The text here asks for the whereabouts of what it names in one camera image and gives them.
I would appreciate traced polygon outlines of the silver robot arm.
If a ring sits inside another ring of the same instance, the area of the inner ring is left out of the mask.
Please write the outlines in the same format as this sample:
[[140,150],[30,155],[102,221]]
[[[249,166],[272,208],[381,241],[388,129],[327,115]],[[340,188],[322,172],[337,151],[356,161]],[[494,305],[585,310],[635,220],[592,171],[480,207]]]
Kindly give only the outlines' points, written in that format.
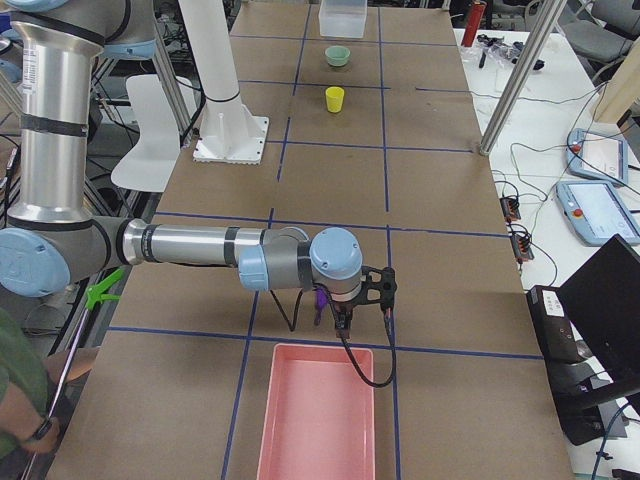
[[153,225],[93,216],[83,205],[95,58],[149,59],[149,1],[5,1],[23,41],[21,185],[1,232],[1,282],[44,296],[101,270],[142,262],[237,268],[253,291],[320,290],[346,333],[367,300],[357,239],[342,228],[315,237],[295,227]]

